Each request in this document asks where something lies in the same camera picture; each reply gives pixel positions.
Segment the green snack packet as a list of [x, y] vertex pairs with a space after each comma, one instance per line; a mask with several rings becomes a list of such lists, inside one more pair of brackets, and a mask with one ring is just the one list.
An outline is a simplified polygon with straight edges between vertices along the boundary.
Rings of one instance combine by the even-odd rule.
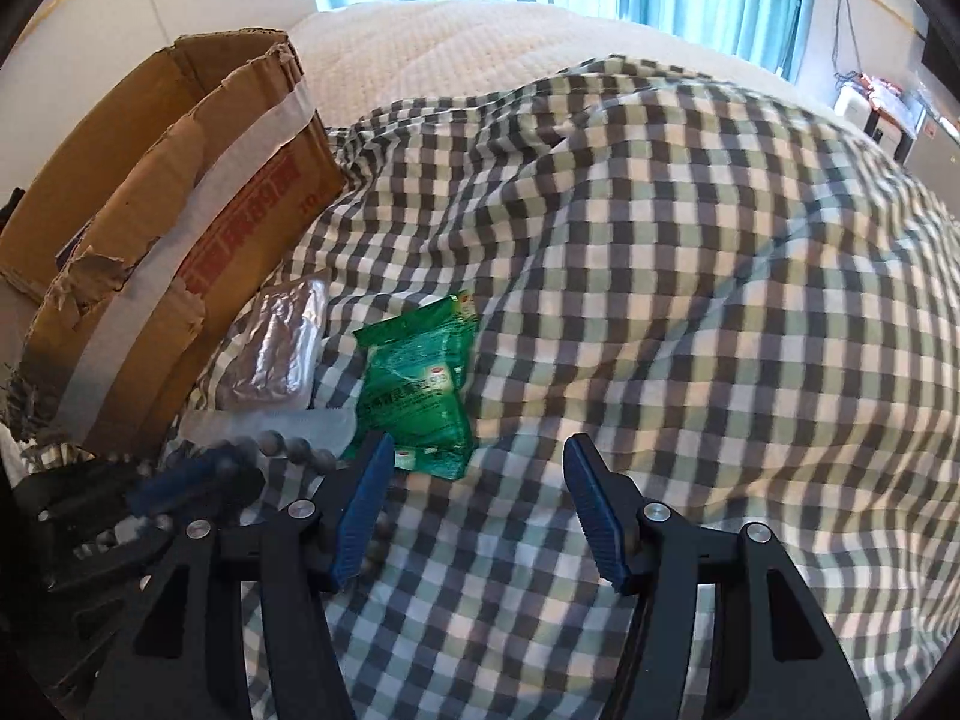
[[366, 356], [356, 427], [389, 434], [400, 470], [464, 476], [475, 449], [464, 387], [477, 328], [472, 296], [454, 293], [356, 332]]

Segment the silver foil packet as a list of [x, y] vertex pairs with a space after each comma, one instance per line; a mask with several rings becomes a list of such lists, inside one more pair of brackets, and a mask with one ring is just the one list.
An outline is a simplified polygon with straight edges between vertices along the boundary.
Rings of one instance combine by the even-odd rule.
[[263, 288], [257, 294], [239, 355], [218, 383], [215, 401], [220, 410], [308, 408], [328, 297], [320, 275]]

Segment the brown cardboard box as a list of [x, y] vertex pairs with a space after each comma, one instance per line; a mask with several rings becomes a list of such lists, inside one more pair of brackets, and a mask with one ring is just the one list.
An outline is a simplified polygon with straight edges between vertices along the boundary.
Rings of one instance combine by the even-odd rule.
[[160, 447], [231, 323], [342, 192], [286, 32], [178, 39], [94, 106], [2, 232], [36, 301], [2, 379], [15, 439]]

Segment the checkered bed sheet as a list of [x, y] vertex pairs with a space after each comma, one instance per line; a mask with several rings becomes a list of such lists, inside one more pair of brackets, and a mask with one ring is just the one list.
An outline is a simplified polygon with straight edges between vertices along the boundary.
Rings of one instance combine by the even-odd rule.
[[693, 522], [763, 520], [898, 715], [958, 629], [958, 223], [844, 122], [625, 59], [404, 99], [331, 135], [347, 177], [278, 267], [331, 285], [314, 401], [356, 332], [455, 293], [477, 440], [398, 475], [327, 606], [363, 718], [592, 718], [630, 605], [562, 473], [585, 433]]

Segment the white quilted mattress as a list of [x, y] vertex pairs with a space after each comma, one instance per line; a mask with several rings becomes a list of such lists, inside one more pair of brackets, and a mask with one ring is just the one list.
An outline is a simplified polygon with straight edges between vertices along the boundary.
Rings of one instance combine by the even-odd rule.
[[314, 106], [332, 127], [400, 99], [505, 91], [609, 55], [704, 73], [836, 117], [812, 94], [747, 60], [651, 26], [587, 18], [556, 5], [353, 5], [304, 18], [290, 39]]

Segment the white suitcase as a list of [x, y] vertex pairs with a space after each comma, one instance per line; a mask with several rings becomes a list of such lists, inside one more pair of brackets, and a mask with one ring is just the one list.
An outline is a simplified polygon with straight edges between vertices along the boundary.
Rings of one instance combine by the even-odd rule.
[[833, 110], [879, 145], [896, 146], [900, 143], [900, 128], [878, 114], [866, 94], [853, 83], [839, 87]]

